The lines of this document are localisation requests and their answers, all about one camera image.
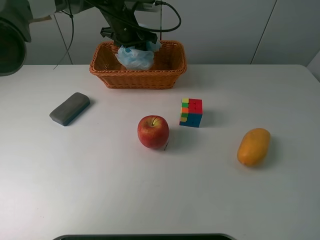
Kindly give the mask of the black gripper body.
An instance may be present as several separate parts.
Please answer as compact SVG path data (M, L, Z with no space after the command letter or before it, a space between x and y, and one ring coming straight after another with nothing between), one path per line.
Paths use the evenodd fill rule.
M121 10L108 7L101 9L100 12L109 25L100 30L100 35L113 40L118 47L146 49L147 43L155 44L158 41L157 34L139 29L136 17L126 7Z

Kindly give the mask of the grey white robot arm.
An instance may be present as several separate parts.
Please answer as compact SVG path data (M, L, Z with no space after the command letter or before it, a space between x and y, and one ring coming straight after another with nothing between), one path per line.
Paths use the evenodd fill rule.
M25 62L26 43L31 42L30 24L43 21L54 13L70 17L90 8L97 8L108 23L100 31L102 37L116 46L146 50L147 43L156 43L155 30L139 26L137 6L156 5L154 0L2 0L0 2L0 75L16 73Z

